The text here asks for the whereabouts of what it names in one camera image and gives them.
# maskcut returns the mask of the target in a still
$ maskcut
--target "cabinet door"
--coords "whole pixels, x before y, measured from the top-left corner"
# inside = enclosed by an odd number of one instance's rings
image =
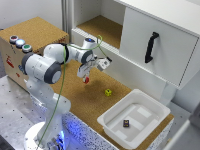
[[[153,32],[158,33],[159,37],[154,40],[153,60],[145,63]],[[179,86],[197,40],[197,37],[178,28],[126,8],[120,54]]]

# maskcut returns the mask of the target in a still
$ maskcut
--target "cardboard box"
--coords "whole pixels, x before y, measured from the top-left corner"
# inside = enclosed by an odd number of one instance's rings
[[[32,46],[33,52],[43,54],[44,48],[51,43],[68,43],[69,35],[47,21],[36,17],[0,31],[0,51],[6,74],[26,90],[21,60],[25,55],[21,49],[10,44],[10,36],[17,35]]]

